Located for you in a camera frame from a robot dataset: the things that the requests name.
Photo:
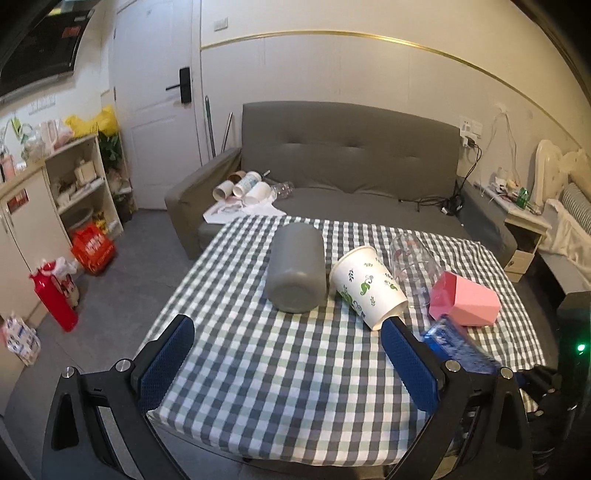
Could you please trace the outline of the green bottle on nightstand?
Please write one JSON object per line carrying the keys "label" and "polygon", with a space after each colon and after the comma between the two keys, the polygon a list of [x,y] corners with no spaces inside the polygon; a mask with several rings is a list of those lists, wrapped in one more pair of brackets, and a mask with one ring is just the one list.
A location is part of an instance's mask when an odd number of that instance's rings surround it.
{"label": "green bottle on nightstand", "polygon": [[518,192],[518,196],[515,200],[515,204],[519,208],[525,209],[526,206],[528,205],[529,199],[530,199],[530,192],[525,187],[521,187]]}

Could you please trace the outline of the yellow plastic bag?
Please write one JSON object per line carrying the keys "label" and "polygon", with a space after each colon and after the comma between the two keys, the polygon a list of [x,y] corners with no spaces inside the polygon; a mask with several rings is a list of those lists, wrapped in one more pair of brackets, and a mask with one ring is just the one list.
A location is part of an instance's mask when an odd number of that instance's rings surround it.
{"label": "yellow plastic bag", "polygon": [[70,115],[64,120],[64,123],[70,128],[74,138],[98,133],[110,137],[119,131],[115,111],[111,104],[103,107],[98,114],[89,120],[83,120],[77,115]]}

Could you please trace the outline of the grey sofa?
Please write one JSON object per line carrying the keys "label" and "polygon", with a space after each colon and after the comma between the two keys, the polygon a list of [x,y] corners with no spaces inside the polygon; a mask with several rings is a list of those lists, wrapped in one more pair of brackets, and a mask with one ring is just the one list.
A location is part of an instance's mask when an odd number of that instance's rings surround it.
{"label": "grey sofa", "polygon": [[517,242],[503,217],[457,175],[458,127],[375,107],[308,101],[246,103],[242,145],[219,154],[164,197],[186,255],[219,232],[204,212],[237,170],[291,182],[276,207],[290,216],[384,225],[478,241],[501,265]]}

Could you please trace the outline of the white paper cup green print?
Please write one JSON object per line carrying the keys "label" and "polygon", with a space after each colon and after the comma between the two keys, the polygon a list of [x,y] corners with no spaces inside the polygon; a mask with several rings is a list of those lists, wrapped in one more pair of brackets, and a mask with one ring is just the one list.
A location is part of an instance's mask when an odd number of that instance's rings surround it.
{"label": "white paper cup green print", "polygon": [[329,273],[329,283],[372,331],[408,309],[403,289],[370,245],[356,247],[339,258]]}

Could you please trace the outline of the blue plastic bottle cup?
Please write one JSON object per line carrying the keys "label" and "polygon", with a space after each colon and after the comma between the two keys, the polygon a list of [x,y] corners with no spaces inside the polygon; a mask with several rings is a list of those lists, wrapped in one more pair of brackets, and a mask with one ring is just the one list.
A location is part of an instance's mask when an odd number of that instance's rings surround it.
{"label": "blue plastic bottle cup", "polygon": [[444,315],[427,330],[423,342],[441,361],[455,360],[471,373],[496,374],[501,364],[479,347],[467,330]]}

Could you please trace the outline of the checkered tablecloth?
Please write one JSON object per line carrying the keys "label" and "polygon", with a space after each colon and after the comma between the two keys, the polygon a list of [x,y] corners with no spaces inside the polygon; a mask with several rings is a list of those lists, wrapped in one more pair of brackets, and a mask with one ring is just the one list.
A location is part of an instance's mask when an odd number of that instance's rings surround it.
{"label": "checkered tablecloth", "polygon": [[335,292],[301,315],[263,289],[270,244],[287,217],[221,228],[164,306],[149,337],[183,314],[194,343],[149,417],[229,454],[314,466],[398,462],[426,423],[377,332]]}

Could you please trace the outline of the black range hood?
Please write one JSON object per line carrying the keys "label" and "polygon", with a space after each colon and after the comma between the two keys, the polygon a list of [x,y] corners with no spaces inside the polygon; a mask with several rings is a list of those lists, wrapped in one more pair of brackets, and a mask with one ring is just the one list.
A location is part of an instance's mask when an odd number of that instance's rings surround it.
{"label": "black range hood", "polygon": [[61,1],[28,33],[1,70],[1,103],[73,75],[98,1]]}

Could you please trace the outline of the clear bottle on sofa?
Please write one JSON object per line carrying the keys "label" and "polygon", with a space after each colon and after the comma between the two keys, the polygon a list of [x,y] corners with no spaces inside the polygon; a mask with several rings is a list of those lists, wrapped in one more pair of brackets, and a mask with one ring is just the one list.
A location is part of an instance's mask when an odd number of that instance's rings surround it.
{"label": "clear bottle on sofa", "polygon": [[291,182],[274,183],[270,186],[270,195],[273,200],[287,199],[294,193],[294,184]]}

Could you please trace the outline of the white door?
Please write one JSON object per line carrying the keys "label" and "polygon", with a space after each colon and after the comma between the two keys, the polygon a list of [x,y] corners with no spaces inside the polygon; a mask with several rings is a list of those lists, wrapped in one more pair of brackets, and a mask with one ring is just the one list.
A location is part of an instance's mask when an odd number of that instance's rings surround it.
{"label": "white door", "polygon": [[178,71],[191,67],[191,1],[134,1],[116,14],[111,78],[136,205],[163,209],[164,196],[201,166],[192,102]]}

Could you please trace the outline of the white bedside table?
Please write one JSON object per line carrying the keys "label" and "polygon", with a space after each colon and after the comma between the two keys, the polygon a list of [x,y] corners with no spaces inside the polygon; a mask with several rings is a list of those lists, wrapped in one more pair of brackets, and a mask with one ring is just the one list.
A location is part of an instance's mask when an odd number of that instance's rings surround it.
{"label": "white bedside table", "polygon": [[505,272],[513,283],[518,283],[527,273],[541,241],[550,229],[550,224],[541,216],[521,209],[490,187],[477,184],[481,193],[501,212],[504,224],[517,242],[517,248],[505,266]]}

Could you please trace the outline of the white shelf unit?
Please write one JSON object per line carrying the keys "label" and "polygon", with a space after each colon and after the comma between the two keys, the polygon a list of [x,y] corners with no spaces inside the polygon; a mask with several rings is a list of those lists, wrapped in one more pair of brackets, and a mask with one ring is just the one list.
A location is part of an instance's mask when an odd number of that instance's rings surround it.
{"label": "white shelf unit", "polygon": [[69,142],[49,156],[44,166],[58,219],[69,237],[92,221],[110,239],[123,232],[97,135]]}

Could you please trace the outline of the pink hexagonal cup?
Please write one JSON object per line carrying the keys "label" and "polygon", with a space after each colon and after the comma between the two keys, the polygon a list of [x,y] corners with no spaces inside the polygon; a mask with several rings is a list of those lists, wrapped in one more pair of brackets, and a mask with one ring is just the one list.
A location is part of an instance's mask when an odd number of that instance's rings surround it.
{"label": "pink hexagonal cup", "polygon": [[501,303],[497,293],[465,277],[444,271],[430,292],[430,315],[450,317],[463,327],[485,327],[496,323]]}

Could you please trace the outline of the red gift bag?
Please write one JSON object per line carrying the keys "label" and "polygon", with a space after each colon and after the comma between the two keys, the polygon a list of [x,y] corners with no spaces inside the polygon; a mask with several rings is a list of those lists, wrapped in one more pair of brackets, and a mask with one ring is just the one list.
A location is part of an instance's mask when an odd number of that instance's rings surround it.
{"label": "red gift bag", "polygon": [[102,273],[116,254],[113,242],[93,223],[76,230],[71,252],[84,270],[92,275]]}

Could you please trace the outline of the bed with white headboard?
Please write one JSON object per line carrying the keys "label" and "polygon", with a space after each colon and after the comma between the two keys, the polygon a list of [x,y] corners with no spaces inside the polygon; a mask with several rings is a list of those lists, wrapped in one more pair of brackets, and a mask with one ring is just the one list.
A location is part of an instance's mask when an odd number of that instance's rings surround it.
{"label": "bed with white headboard", "polygon": [[549,224],[542,260],[564,293],[590,289],[590,156],[564,153],[549,140],[536,150],[534,203]]}

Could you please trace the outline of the grey cylindrical cup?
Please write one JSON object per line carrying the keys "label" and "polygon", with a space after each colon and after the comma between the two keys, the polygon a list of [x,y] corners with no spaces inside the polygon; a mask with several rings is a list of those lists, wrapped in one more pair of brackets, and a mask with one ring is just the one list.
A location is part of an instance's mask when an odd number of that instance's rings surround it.
{"label": "grey cylindrical cup", "polygon": [[278,228],[270,246],[266,298],[280,311],[301,314],[321,305],[327,292],[321,231],[304,222]]}

